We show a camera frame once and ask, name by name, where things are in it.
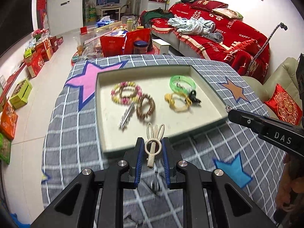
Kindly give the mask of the black television screen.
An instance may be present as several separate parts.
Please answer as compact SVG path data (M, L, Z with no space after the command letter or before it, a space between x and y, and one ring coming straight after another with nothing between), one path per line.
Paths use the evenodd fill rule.
M33 32L32 0L17 0L1 24L1 56Z

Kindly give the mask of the blue tissue box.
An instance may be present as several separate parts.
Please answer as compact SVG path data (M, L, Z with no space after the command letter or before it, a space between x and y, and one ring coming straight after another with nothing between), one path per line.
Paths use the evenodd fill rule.
M110 15L102 17L99 21L96 22L98 28L114 23L115 21L110 18Z

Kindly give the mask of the silver hair pin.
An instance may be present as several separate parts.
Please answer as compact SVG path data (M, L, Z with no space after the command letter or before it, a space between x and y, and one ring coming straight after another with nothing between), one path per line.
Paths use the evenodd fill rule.
M135 103L132 102L130 104L130 106L125 110L124 114L121 117L121 120L119 122L119 129L120 130L124 130L126 125L128 125L134 110L135 110Z

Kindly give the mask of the white small stool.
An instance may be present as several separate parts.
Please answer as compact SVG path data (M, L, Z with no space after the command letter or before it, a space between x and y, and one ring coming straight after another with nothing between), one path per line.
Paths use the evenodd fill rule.
M157 53L159 55L168 55L170 43L162 40L162 39L152 39L153 46L157 49Z

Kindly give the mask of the cream bunny ear hair clip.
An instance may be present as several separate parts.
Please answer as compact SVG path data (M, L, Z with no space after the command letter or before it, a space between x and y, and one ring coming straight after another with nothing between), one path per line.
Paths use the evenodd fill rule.
M144 145L144 150L148 155L147 167L152 169L155 163L155 157L162 151L161 140L164 136L165 125L153 126L152 123L148 123L146 128L147 141Z

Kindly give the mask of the green yellow gift box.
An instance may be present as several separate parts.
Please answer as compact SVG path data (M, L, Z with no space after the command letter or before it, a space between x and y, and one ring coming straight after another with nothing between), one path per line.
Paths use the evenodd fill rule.
M27 105L32 85L28 78L20 81L15 87L9 101L15 110Z

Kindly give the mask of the red covered sofa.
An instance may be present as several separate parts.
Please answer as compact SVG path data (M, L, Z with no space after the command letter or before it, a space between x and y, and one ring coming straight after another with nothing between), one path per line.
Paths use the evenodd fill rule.
M263 82L269 64L269 45L250 67L250 61L267 40L258 30L239 19L216 13L216 8L226 8L227 4L211 0L197 0L193 3L180 1L169 9L174 17L185 19L202 17L215 23L215 31L224 40L213 42L202 36L183 35L167 24L167 18L153 18L149 21L153 33L170 43L183 56L221 61L229 64L241 76L250 76Z

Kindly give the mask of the red embroidered cushion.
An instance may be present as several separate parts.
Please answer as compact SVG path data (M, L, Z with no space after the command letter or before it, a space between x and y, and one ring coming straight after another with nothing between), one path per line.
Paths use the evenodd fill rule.
M273 96L264 103L280 120L292 125L300 124L303 115L302 110L280 84L276 84Z

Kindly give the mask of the blue lidded jar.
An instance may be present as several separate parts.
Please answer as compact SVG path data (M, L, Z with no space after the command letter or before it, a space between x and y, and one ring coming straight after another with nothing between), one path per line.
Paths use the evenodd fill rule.
M133 42L133 54L134 55L144 55L147 53L148 43L143 40L137 40Z

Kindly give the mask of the green tray with beige lining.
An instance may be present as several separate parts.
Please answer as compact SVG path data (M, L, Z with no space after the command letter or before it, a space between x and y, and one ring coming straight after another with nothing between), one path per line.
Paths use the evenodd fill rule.
M185 112L175 112L165 100L172 92L169 80L174 75L191 78L196 84L196 97L200 104L194 104ZM139 120L133 113L123 130L119 128L127 105L116 104L111 99L114 86L123 81L138 84L144 94L150 95L156 108L151 116ZM164 135L174 140L195 135L223 123L227 119L225 103L208 83L207 79L192 66L161 65L123 68L99 73L96 80L96 117L101 150L104 154L116 154L135 146L137 138L146 136L148 123L165 125Z

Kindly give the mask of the grey checked star tablecloth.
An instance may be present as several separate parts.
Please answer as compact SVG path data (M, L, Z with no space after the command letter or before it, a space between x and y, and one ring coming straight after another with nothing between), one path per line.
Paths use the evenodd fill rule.
M127 67L163 64L191 65L215 88L230 106L265 115L266 106L249 85L226 63L174 56L124 56L97 60L100 67L125 61ZM47 206L85 168L101 170L110 160L97 140L94 99L78 106L80 89L65 86L56 100L46 134L42 169L49 179L42 184ZM248 128L226 122L206 132L196 133L175 144L182 157L198 168L213 170L214 160L242 161L251 181L244 192L269 216L274 215L279 179L283 170L282 150L259 139ZM125 227L181 227L182 192L165 190L163 168L143 169L139 187L124 192Z

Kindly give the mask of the red gift bag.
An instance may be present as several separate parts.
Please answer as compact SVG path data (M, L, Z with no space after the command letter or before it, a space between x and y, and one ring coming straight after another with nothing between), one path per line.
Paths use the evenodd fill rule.
M144 43L148 46L151 30L148 28L135 31L116 30L100 37L101 49L104 57L131 55L134 53L135 42L140 41L140 46Z

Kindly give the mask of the black walking cane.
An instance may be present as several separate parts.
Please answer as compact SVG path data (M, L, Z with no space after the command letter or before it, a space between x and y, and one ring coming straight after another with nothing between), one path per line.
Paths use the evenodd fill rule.
M256 59L262 54L262 52L265 50L265 48L267 47L269 41L271 40L271 38L273 37L274 33L277 31L278 28L284 29L285 31L287 30L287 26L283 23L280 22L275 29L272 31L272 33L270 34L270 36L267 38L267 40L265 41L265 43L262 45L262 47L259 49L259 51L255 54L255 56L251 59L250 61L250 67L255 63Z

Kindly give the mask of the black claw hair clip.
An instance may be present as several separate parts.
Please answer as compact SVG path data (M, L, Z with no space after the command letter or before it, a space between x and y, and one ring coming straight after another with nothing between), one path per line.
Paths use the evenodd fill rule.
M192 90L188 93L188 98L193 104L200 104L201 100L196 97L196 90Z

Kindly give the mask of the orange snack box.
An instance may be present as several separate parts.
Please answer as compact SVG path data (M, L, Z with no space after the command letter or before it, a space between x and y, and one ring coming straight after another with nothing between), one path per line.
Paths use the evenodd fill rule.
M15 130L17 126L18 115L13 107L7 102L4 105L3 112L1 114L0 130L1 134L12 141L15 137Z

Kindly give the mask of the green translucent bangle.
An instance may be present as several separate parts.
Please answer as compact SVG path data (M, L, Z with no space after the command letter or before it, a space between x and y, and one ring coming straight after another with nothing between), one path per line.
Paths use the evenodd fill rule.
M173 92L189 94L196 90L196 84L192 78L183 75L174 75L170 78L169 86Z

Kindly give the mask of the red gift box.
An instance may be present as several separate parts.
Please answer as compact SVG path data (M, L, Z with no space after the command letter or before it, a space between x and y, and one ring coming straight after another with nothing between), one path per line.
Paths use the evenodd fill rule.
M40 51L34 52L31 56L25 58L25 63L31 78L37 77L44 66L44 60Z

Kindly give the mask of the light blue crumpled clothing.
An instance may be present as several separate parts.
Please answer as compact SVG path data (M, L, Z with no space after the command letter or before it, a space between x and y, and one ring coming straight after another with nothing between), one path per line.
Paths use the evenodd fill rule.
M202 36L216 43L221 43L224 40L223 35L215 31L215 23L202 17L199 19L175 17L170 18L167 24L183 35Z

